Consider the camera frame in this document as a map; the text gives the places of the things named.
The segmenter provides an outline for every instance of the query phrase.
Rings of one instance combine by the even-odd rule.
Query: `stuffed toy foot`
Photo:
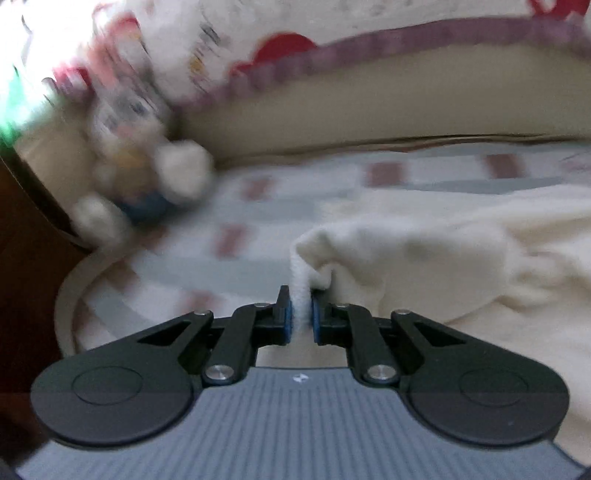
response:
[[[132,232],[131,222],[119,207],[96,193],[76,203],[72,224],[81,238],[96,247],[120,244]]]
[[[201,198],[213,180],[213,160],[193,141],[166,143],[157,147],[154,170],[162,195],[175,204]]]

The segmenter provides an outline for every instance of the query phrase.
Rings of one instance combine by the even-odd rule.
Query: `mattress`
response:
[[[291,243],[329,200],[377,188],[503,194],[588,181],[589,165],[584,144],[465,144],[231,170],[202,204],[80,263],[57,299],[58,342],[72,355],[192,310],[221,317],[273,302],[290,280]]]

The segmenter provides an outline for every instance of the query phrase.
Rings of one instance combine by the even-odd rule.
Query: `purple ruffled border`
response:
[[[591,40],[583,27],[547,17],[481,17],[379,30],[344,38],[305,53],[253,67],[183,107],[203,111],[234,99],[247,98],[291,80],[328,72],[362,61],[414,53],[450,45],[511,45],[525,43],[568,49],[591,58]]]

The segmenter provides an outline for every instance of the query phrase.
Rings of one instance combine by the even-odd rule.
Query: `white blanket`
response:
[[[558,443],[591,463],[591,189],[370,190],[328,203],[292,246],[297,321],[310,288],[374,315],[410,309],[534,358],[569,386]]]

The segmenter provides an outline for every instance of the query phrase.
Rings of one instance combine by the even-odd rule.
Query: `stuffed animal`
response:
[[[150,82],[137,24],[119,17],[114,25],[126,29],[108,29],[89,50],[96,191],[72,212],[74,229],[93,245],[122,242],[134,226],[202,197],[213,179],[204,148],[167,139],[171,109]]]

